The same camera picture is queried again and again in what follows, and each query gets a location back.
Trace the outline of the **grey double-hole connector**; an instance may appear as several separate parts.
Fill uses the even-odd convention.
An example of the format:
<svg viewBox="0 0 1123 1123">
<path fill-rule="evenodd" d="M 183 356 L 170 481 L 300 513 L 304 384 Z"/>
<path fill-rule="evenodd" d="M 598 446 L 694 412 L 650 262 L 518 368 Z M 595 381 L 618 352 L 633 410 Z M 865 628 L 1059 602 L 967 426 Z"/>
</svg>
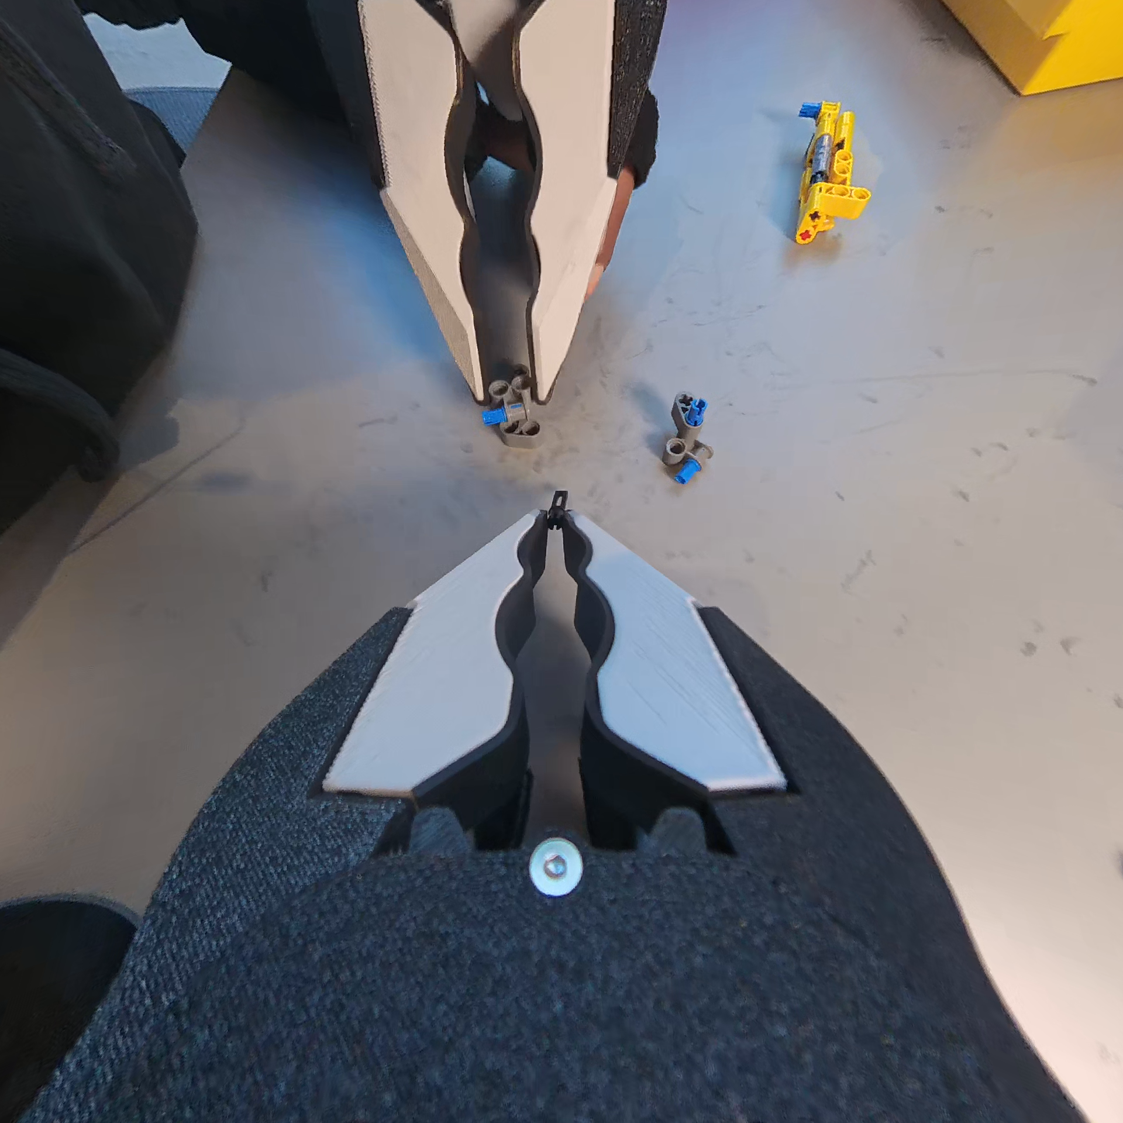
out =
<svg viewBox="0 0 1123 1123">
<path fill-rule="evenodd" d="M 540 444 L 543 429 L 535 418 L 535 398 L 532 393 L 532 378 L 523 364 L 515 364 L 510 369 L 510 377 L 496 378 L 487 388 L 487 409 L 506 405 L 511 421 L 507 425 L 492 428 L 507 446 L 535 448 Z"/>
</svg>

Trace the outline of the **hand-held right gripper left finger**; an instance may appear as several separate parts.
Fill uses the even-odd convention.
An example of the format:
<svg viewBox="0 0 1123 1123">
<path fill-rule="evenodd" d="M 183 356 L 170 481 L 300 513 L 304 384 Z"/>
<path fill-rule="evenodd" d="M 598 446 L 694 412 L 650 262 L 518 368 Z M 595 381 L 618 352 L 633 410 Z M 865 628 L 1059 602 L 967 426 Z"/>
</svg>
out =
<svg viewBox="0 0 1123 1123">
<path fill-rule="evenodd" d="M 411 602 L 325 791 L 428 795 L 514 731 L 547 533 L 546 513 L 527 513 Z"/>
</svg>

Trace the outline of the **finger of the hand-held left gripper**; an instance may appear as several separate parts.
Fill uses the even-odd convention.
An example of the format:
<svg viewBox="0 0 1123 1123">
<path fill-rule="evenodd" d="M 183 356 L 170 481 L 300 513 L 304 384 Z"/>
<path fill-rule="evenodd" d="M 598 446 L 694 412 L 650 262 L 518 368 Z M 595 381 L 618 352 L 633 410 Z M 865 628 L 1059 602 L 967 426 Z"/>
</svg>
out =
<svg viewBox="0 0 1123 1123">
<path fill-rule="evenodd" d="M 443 3 L 364 1 L 358 21 L 384 207 L 472 398 L 483 402 L 484 365 L 465 281 L 479 250 L 465 172 L 475 79 Z"/>
<path fill-rule="evenodd" d="M 539 402 L 548 402 L 567 358 L 612 210 L 612 61 L 614 3 L 544 1 L 524 13 L 515 84 L 538 148 L 528 344 Z"/>
</svg>

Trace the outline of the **small blue grey brick assembly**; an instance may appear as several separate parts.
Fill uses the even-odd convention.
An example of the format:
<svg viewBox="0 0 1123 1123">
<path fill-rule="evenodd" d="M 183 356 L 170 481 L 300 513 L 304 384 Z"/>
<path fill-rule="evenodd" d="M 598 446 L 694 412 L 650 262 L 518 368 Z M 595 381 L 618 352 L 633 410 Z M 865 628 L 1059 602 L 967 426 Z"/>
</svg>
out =
<svg viewBox="0 0 1123 1123">
<path fill-rule="evenodd" d="M 690 392 L 681 392 L 670 408 L 675 433 L 665 442 L 662 460 L 674 483 L 687 487 L 713 459 L 713 448 L 703 441 L 709 402 Z"/>
</svg>

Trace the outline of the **yellow plastic bin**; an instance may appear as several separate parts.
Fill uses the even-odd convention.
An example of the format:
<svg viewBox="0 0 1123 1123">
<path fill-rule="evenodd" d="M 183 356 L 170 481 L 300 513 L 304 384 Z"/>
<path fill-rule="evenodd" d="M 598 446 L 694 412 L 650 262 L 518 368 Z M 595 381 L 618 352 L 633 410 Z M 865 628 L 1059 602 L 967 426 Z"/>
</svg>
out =
<svg viewBox="0 0 1123 1123">
<path fill-rule="evenodd" d="M 1023 95 L 1122 76 L 1121 1 L 945 1 Z"/>
</svg>

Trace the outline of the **person's left hand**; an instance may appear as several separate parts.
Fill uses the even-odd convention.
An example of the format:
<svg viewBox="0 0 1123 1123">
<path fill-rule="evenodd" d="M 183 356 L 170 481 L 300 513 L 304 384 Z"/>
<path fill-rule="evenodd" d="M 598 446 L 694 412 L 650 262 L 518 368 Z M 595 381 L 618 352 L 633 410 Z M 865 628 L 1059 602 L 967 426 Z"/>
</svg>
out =
<svg viewBox="0 0 1123 1123">
<path fill-rule="evenodd" d="M 612 206 L 610 210 L 607 227 L 599 246 L 596 261 L 594 262 L 594 267 L 588 277 L 587 289 L 584 291 L 584 301 L 588 301 L 592 297 L 608 265 L 611 263 L 622 231 L 623 221 L 627 214 L 627 209 L 630 206 L 635 188 L 635 168 L 627 164 L 622 168 L 621 175 L 616 179 L 616 188 L 612 198 Z"/>
</svg>

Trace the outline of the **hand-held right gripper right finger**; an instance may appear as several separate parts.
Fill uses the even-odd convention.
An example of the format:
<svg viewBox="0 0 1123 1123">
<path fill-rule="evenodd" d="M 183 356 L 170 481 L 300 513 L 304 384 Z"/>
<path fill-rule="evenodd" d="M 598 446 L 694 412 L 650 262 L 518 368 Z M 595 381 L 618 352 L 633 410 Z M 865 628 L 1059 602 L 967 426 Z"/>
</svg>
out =
<svg viewBox="0 0 1123 1123">
<path fill-rule="evenodd" d="M 596 734 L 701 795 L 785 791 L 695 598 L 586 515 L 567 512 L 562 533 Z"/>
</svg>

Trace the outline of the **person's black hoodie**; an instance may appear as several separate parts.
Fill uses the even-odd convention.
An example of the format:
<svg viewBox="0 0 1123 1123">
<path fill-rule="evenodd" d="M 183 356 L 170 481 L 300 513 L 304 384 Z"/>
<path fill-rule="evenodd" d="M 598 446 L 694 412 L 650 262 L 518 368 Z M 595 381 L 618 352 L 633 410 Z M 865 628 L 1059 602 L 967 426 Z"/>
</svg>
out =
<svg viewBox="0 0 1123 1123">
<path fill-rule="evenodd" d="M 2 350 L 84 389 L 116 434 L 187 291 L 198 223 L 183 158 L 122 91 L 76 3 L 2 4 Z M 2 531 L 79 452 L 75 425 L 2 389 Z"/>
</svg>

